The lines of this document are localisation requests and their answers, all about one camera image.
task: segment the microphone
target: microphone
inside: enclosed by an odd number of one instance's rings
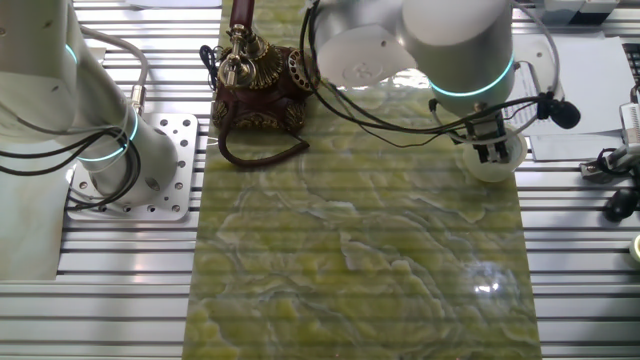
[[[563,129],[573,129],[581,119],[578,108],[568,101],[562,101],[552,106],[551,120]]]
[[[546,97],[547,100],[538,103],[538,119],[544,120],[551,117],[556,125],[566,130],[573,129],[580,123],[582,115],[575,105],[565,100],[554,99],[553,92],[540,94],[540,96]]]

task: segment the teal light ring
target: teal light ring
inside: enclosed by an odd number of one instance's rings
[[[78,57],[76,56],[76,53],[73,52],[71,46],[67,45],[67,51],[69,52],[69,54],[71,54],[71,56],[73,56],[73,61],[75,61],[76,65],[78,65]]]
[[[133,132],[131,133],[131,137],[129,138],[129,141],[133,141],[133,139],[136,137],[136,134],[138,133],[138,121],[139,121],[138,120],[138,114],[136,113],[136,122],[133,125]],[[114,156],[117,156],[118,154],[123,152],[126,147],[127,147],[127,145],[124,145],[123,147],[121,147],[120,149],[114,151],[110,155],[103,156],[103,157],[101,157],[99,159],[84,159],[84,158],[81,158],[81,157],[78,157],[78,159],[82,160],[82,161],[89,161],[89,162],[98,162],[98,161],[109,160],[109,159],[113,158]]]
[[[504,80],[504,78],[509,74],[509,71],[511,71],[511,68],[513,67],[513,64],[515,63],[515,60],[516,60],[516,54],[514,53],[513,55],[511,55],[511,60],[509,61],[509,64],[507,65],[507,68],[504,70],[502,75],[500,75],[500,77],[496,81],[494,81],[491,84],[483,87],[480,90],[467,92],[467,93],[456,93],[456,92],[442,90],[441,88],[437,87],[434,83],[431,83],[431,87],[435,91],[437,91],[437,92],[439,92],[439,93],[441,93],[443,95],[452,96],[452,97],[469,97],[469,96],[480,95],[483,92],[488,91],[491,88],[493,88],[494,86],[498,85],[500,83],[500,81]]]

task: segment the white paper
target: white paper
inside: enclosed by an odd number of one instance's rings
[[[0,150],[16,153],[59,148],[53,142],[0,144]],[[51,167],[66,157],[68,154],[41,160],[0,158],[0,165],[33,171]],[[35,177],[0,173],[0,281],[55,280],[69,168]]]
[[[560,128],[551,119],[538,120],[524,134],[590,134],[621,129],[619,108],[629,102],[629,92],[635,82],[620,39],[602,39],[596,35],[554,39],[560,52],[560,83],[566,99],[580,110],[582,120],[571,130]],[[509,100],[537,95],[539,91],[534,84],[534,76],[528,66],[522,64],[516,72]],[[511,116],[516,109],[505,111],[505,117]],[[536,111],[535,106],[523,110],[510,123],[519,127]]]
[[[589,160],[602,149],[617,149],[623,145],[620,131],[586,135],[531,136],[533,158],[536,161]]]
[[[561,43],[558,48],[565,96],[582,114],[571,132],[621,129],[620,105],[630,101],[635,82],[620,38]]]

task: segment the vintage telephone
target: vintage telephone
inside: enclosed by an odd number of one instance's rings
[[[255,34],[252,18],[255,0],[235,0],[231,10],[230,30],[227,34],[231,47],[209,58],[201,50],[205,65],[214,72],[215,101],[211,108],[213,125],[219,129],[220,153],[234,165],[245,168],[280,163],[309,148],[309,143],[297,133],[305,124],[305,100],[313,94],[319,77],[309,81],[302,71],[302,61],[312,74],[317,74],[310,58],[302,59],[295,48],[270,44]],[[257,159],[240,159],[229,151],[227,137],[231,130],[280,130],[300,142],[277,155]]]

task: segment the metal bracket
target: metal bracket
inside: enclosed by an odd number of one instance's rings
[[[608,184],[614,179],[613,176],[598,169],[597,161],[580,164],[580,173],[583,179],[595,184]]]
[[[191,178],[198,137],[198,120],[186,114],[145,114],[147,123],[162,130],[172,140],[178,152],[176,174],[168,186],[147,204],[123,207],[107,205],[101,209],[69,211],[69,217],[90,222],[167,222],[181,220],[189,210]],[[89,173],[78,165],[71,188],[87,196],[101,197],[91,183]]]

